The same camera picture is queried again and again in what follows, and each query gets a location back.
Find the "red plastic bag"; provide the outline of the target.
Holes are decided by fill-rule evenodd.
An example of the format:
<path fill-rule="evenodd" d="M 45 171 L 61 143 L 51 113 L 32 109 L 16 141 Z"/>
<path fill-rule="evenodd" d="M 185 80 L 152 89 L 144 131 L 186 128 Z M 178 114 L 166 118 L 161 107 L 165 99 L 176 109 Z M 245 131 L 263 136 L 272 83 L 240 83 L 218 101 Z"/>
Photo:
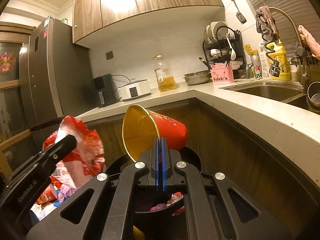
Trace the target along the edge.
<path fill-rule="evenodd" d="M 167 201 L 167 207 L 175 204 L 176 202 L 178 202 L 179 200 L 182 200 L 182 199 L 183 199 L 183 194 L 182 194 L 181 192 L 173 193 L 173 194 L 171 195 L 170 200 Z M 182 212 L 184 212 L 184 211 L 185 211 L 185 207 L 182 206 L 182 207 L 180 207 L 178 210 L 176 210 L 176 211 L 172 214 L 172 216 L 178 216 L 178 215 L 180 215 L 180 214 L 181 214 Z"/>

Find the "red white snack wrapper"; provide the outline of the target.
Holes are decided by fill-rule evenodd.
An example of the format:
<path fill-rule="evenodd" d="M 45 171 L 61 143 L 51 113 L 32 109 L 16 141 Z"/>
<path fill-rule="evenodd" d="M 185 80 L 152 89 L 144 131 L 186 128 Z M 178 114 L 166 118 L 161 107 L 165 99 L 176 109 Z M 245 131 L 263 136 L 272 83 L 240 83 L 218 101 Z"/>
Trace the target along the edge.
<path fill-rule="evenodd" d="M 52 176 L 71 188 L 79 189 L 103 171 L 104 147 L 95 129 L 88 129 L 81 119 L 67 116 L 58 130 L 43 142 L 42 149 L 47 149 L 69 134 L 77 140 L 76 148 L 56 164 Z"/>

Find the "red paper cup gold inside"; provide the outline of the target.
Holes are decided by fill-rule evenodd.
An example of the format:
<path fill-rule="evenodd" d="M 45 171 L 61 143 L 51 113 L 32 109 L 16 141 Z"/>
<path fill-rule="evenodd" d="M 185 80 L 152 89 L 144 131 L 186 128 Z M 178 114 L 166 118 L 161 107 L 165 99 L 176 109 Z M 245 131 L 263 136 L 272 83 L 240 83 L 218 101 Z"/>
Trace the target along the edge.
<path fill-rule="evenodd" d="M 122 139 L 134 162 L 139 160 L 142 152 L 152 148 L 155 138 L 162 137 L 167 139 L 168 148 L 179 151 L 187 144 L 188 130 L 183 123 L 141 105 L 128 107 L 122 124 Z"/>

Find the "red patterned paper cup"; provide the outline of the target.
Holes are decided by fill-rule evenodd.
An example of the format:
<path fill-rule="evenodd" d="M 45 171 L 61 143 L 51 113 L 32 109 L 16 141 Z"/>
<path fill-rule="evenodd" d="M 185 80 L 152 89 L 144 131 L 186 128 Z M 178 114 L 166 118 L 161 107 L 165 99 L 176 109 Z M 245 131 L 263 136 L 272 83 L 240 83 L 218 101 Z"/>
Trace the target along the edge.
<path fill-rule="evenodd" d="M 36 201 L 37 205 L 42 205 L 48 202 L 54 202 L 57 200 L 57 192 L 53 184 L 49 184 L 44 192 L 39 196 Z"/>

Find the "pink plastic bag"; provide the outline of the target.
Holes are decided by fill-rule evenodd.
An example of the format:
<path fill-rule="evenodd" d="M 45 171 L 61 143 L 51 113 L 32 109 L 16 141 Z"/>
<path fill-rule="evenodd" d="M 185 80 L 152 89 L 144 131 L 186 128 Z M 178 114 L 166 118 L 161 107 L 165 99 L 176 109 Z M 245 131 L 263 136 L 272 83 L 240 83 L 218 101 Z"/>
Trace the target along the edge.
<path fill-rule="evenodd" d="M 152 207 L 152 208 L 150 209 L 150 212 L 162 210 L 162 209 L 164 209 L 164 208 L 166 208 L 166 207 L 167 207 L 167 205 L 164 204 L 164 203 L 157 204 L 156 206 L 154 206 L 154 207 Z"/>

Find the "floral blue white tablecloth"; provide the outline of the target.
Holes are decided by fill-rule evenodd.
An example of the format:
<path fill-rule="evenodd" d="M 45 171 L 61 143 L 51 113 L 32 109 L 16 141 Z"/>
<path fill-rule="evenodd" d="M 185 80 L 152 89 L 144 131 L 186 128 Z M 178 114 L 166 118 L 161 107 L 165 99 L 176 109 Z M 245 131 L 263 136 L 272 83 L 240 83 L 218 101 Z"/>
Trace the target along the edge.
<path fill-rule="evenodd" d="M 44 204 L 34 204 L 31 207 L 31 211 L 36 215 L 39 221 L 43 220 L 46 216 L 48 216 L 52 211 L 54 211 L 60 203 L 58 202 L 47 202 Z"/>

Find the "dark grey refrigerator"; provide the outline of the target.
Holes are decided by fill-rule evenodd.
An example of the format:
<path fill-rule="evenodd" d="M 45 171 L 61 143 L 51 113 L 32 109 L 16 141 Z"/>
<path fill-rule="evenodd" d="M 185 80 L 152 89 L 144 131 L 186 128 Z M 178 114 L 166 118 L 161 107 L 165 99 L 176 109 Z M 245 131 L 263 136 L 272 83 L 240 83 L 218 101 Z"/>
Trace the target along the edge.
<path fill-rule="evenodd" d="M 67 116 L 98 105 L 87 48 L 72 42 L 71 26 L 47 17 L 24 42 L 19 55 L 23 108 L 37 147 Z"/>

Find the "stainless steel bowl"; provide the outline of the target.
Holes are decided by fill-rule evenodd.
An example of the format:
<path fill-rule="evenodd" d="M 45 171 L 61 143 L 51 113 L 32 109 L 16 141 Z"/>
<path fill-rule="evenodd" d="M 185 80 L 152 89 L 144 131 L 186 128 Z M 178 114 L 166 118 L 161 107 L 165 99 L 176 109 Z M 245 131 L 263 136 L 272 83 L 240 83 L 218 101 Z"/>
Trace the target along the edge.
<path fill-rule="evenodd" d="M 202 70 L 199 72 L 185 74 L 183 78 L 189 86 L 201 85 L 209 82 L 211 73 L 209 70 Z"/>

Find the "cooking oil bottle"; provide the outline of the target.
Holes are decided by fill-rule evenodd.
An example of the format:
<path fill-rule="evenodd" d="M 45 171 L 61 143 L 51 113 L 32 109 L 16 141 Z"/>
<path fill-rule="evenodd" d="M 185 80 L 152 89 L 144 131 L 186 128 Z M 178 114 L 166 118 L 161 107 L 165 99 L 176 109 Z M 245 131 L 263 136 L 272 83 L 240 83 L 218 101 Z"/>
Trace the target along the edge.
<path fill-rule="evenodd" d="M 167 60 L 162 55 L 154 56 L 152 60 L 156 64 L 154 72 L 159 91 L 167 92 L 176 89 L 176 82 Z"/>

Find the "steel cup in sink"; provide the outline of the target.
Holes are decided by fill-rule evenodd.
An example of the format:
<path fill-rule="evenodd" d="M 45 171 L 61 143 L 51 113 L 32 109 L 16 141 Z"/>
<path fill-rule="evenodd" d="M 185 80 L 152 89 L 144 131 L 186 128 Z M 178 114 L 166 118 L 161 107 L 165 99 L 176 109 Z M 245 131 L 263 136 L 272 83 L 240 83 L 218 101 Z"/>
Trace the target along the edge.
<path fill-rule="evenodd" d="M 307 103 L 316 110 L 320 110 L 320 82 L 315 81 L 310 84 L 307 90 Z"/>

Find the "beer can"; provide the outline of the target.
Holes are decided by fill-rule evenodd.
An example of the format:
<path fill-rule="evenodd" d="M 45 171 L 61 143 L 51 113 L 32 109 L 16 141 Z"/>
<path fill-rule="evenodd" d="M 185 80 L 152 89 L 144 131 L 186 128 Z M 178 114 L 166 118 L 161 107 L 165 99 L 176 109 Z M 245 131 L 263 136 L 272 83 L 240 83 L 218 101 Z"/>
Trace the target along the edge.
<path fill-rule="evenodd" d="M 262 71 L 261 71 L 261 62 L 259 55 L 252 55 L 251 62 L 253 66 L 253 71 L 256 79 L 262 78 Z"/>

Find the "white spray bottle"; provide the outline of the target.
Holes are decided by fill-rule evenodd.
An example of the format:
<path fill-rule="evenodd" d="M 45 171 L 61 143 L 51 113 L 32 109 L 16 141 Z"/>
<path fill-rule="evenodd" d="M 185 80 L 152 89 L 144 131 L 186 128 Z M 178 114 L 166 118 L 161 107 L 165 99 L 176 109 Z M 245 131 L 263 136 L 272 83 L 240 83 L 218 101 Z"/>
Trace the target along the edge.
<path fill-rule="evenodd" d="M 264 80 L 271 80 L 272 77 L 269 74 L 270 69 L 270 61 L 268 57 L 266 56 L 266 49 L 264 47 L 264 43 L 259 43 L 259 56 L 260 56 L 260 62 L 262 67 L 262 76 Z"/>

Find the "black dish rack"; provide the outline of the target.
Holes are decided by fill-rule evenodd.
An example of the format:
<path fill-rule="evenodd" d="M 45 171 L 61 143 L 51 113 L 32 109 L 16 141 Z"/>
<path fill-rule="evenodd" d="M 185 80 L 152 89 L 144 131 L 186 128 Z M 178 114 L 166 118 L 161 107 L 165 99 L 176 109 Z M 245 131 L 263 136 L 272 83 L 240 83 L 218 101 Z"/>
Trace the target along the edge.
<path fill-rule="evenodd" d="M 204 57 L 210 65 L 224 63 L 230 60 L 236 79 L 240 77 L 239 70 L 247 66 L 243 49 L 242 33 L 229 27 L 225 22 L 211 22 L 203 32 L 202 49 Z"/>

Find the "pink cloth on rack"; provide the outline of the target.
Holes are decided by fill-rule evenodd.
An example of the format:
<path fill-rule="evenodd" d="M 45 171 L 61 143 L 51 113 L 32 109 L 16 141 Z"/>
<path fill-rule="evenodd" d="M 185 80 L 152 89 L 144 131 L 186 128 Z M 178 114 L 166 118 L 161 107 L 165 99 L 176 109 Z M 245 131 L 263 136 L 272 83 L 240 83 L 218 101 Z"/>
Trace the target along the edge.
<path fill-rule="evenodd" d="M 310 48 L 312 56 L 319 60 L 320 56 L 320 45 L 316 39 L 311 35 L 311 33 L 304 28 L 304 26 L 298 26 L 298 33 L 302 41 Z"/>

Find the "hanging slotted spatula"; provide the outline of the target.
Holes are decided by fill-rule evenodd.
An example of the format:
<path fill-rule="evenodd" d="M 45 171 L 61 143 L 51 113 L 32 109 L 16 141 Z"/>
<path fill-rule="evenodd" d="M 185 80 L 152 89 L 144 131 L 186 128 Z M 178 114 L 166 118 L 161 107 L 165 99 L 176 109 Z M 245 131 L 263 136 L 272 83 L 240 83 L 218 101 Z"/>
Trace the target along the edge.
<path fill-rule="evenodd" d="M 245 24 L 247 22 L 246 18 L 244 17 L 244 15 L 240 12 L 237 4 L 236 4 L 236 1 L 235 0 L 231 0 L 235 7 L 236 7 L 236 18 L 240 21 L 241 24 Z"/>

